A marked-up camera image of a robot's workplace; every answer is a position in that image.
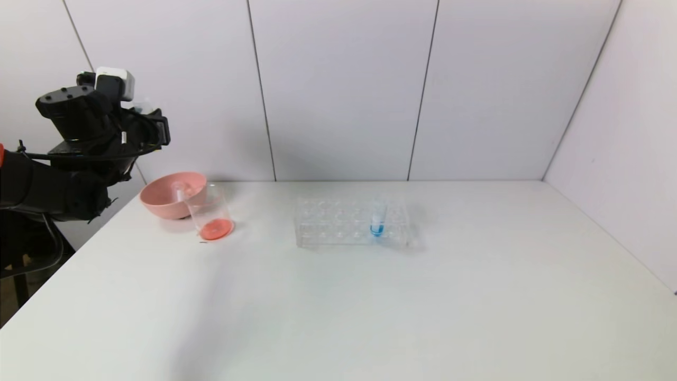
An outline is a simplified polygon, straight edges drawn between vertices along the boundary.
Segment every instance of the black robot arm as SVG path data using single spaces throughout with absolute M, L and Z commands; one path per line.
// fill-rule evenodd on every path
M 139 156 L 169 144 L 169 124 L 160 109 L 142 115 L 121 107 L 121 101 L 132 100 L 133 86 L 133 76 L 122 69 L 83 72 L 77 77 L 77 86 L 62 87 L 35 102 L 40 114 L 56 126 L 63 142 L 47 154 L 26 152 L 21 140 L 16 152 L 0 144 L 0 209 L 43 221 L 56 249 L 45 264 L 3 268 L 0 277 L 58 262 L 64 246 L 52 220 L 89 221 L 98 217 L 112 203 L 107 187 L 128 181 Z M 50 165 L 36 160 L 49 161 Z

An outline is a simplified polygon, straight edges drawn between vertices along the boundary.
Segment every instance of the pink bowl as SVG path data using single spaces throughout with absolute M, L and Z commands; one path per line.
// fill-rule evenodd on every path
M 188 217 L 190 212 L 183 201 L 177 200 L 173 184 L 183 183 L 186 196 L 197 195 L 207 184 L 203 174 L 197 172 L 178 172 L 161 177 L 146 185 L 139 197 L 143 205 L 154 215 L 167 220 Z

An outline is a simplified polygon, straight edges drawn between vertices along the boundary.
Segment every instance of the white table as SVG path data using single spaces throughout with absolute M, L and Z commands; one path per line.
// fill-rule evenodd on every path
M 229 183 L 234 233 L 132 200 L 0 330 L 0 379 L 677 380 L 677 297 L 541 182 Z M 297 196 L 416 241 L 295 246 Z

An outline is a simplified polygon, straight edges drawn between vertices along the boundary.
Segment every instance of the clear beaker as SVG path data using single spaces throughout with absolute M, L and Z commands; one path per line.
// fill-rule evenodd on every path
M 185 200 L 195 228 L 200 237 L 207 240 L 229 235 L 235 227 L 225 203 L 223 189 L 216 184 L 207 184 L 197 195 Z

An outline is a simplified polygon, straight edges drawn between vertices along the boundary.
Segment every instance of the cable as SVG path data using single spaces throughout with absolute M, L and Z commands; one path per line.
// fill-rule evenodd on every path
M 13 268 L 11 270 L 3 269 L 0 272 L 0 279 L 15 277 L 21 274 L 32 273 L 33 271 L 44 270 L 59 263 L 61 258 L 64 256 L 64 243 L 61 240 L 61 236 L 57 233 L 58 230 L 56 229 L 54 221 L 52 221 L 49 215 L 46 213 L 42 213 L 42 217 L 43 221 L 45 222 L 45 225 L 47 225 L 47 231 L 49 231 L 51 240 L 54 242 L 54 247 L 56 248 L 56 254 L 53 256 L 52 260 L 41 264 L 31 264 L 22 268 Z
M 150 124 L 151 131 L 155 130 L 157 126 L 155 123 L 153 123 L 150 119 L 146 118 L 145 116 L 135 113 L 134 111 L 127 110 L 123 108 L 126 113 L 134 116 L 137 119 L 141 119 L 144 123 Z M 157 151 L 159 147 L 162 145 L 161 142 L 161 137 L 160 134 L 157 134 L 158 140 L 155 144 L 151 144 L 148 148 L 145 148 L 143 150 L 134 152 L 134 153 L 121 153 L 119 155 L 104 155 L 104 156 L 64 156 L 64 155 L 49 155 L 49 154 L 42 154 L 42 153 L 26 153 L 24 152 L 24 155 L 31 159 L 37 159 L 37 160 L 60 160 L 60 161 L 109 161 L 109 160 L 117 160 L 117 159 L 130 159 L 133 157 L 138 157 L 138 156 L 143 156 L 147 155 L 151 152 Z

